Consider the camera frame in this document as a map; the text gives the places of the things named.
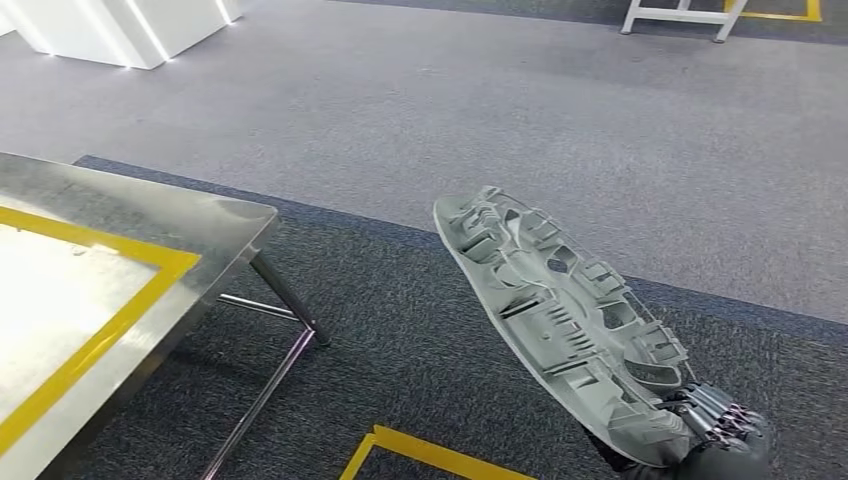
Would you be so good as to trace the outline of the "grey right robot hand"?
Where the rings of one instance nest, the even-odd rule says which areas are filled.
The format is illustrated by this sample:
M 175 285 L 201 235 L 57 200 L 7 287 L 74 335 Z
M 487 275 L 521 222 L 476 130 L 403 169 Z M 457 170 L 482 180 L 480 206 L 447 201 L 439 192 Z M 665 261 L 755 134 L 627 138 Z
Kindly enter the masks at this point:
M 692 382 L 664 398 L 661 406 L 677 414 L 694 432 L 693 446 L 680 462 L 663 468 L 630 460 L 583 433 L 622 479 L 765 479 L 774 428 L 761 413 L 736 402 L 708 382 Z

